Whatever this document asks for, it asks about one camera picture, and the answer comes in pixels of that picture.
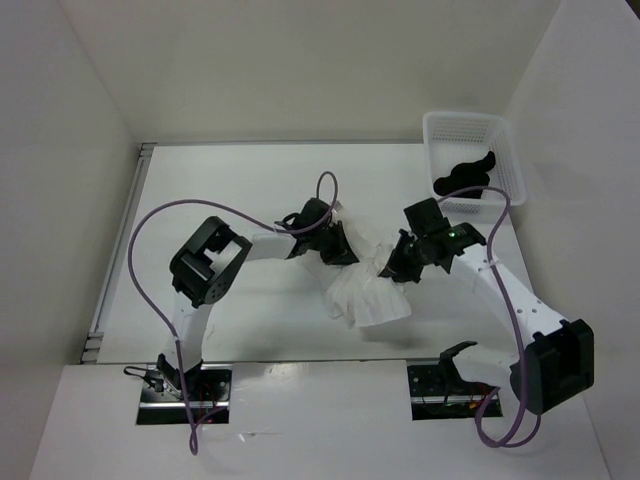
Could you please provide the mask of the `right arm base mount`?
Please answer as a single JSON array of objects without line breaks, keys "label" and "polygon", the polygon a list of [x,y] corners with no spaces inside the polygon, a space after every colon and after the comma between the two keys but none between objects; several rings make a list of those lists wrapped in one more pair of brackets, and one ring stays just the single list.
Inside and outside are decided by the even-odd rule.
[{"label": "right arm base mount", "polygon": [[494,389],[483,383],[450,387],[435,361],[407,364],[413,421],[473,418]]}]

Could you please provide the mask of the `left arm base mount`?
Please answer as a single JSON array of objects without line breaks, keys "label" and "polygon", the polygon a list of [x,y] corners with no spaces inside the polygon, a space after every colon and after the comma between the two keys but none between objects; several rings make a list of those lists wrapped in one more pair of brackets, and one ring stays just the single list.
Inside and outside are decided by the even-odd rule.
[{"label": "left arm base mount", "polygon": [[[141,426],[188,424],[184,401],[162,379],[154,365],[126,366],[125,375],[141,380],[136,424]],[[196,386],[189,394],[195,422],[227,424],[232,386],[230,364],[204,364]]]}]

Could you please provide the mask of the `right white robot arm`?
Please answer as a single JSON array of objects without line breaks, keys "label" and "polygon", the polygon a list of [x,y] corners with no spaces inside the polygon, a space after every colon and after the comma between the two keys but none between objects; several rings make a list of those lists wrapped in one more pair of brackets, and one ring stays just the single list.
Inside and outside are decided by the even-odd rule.
[{"label": "right white robot arm", "polygon": [[529,412],[542,415],[594,385],[594,332],[539,299],[501,263],[493,239],[467,222],[401,230],[381,275],[417,283],[424,268],[437,266],[462,282],[512,331],[517,357],[509,386]]}]

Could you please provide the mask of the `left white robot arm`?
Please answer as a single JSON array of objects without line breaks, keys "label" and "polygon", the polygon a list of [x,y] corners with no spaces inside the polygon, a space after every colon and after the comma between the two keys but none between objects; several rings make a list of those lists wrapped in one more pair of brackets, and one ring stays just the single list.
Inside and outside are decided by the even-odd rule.
[{"label": "left white robot arm", "polygon": [[343,222],[330,205],[309,199],[300,212],[275,223],[276,230],[252,239],[234,232],[217,216],[208,217],[172,258],[169,269],[175,290],[170,339],[156,363],[163,386],[176,399],[198,390],[202,344],[213,306],[230,290],[243,264],[256,260],[289,260],[309,251],[328,266],[358,261]]}]

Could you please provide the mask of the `white skirt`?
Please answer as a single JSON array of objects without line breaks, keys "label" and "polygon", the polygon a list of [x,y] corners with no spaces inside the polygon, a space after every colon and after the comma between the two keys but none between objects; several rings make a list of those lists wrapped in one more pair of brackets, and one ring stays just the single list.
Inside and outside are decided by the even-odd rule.
[{"label": "white skirt", "polygon": [[409,317],[412,309],[404,287],[378,276],[393,249],[390,237],[348,210],[341,222],[358,257],[357,263],[325,265],[316,252],[297,259],[318,282],[328,316],[343,319],[351,328],[373,327]]}]

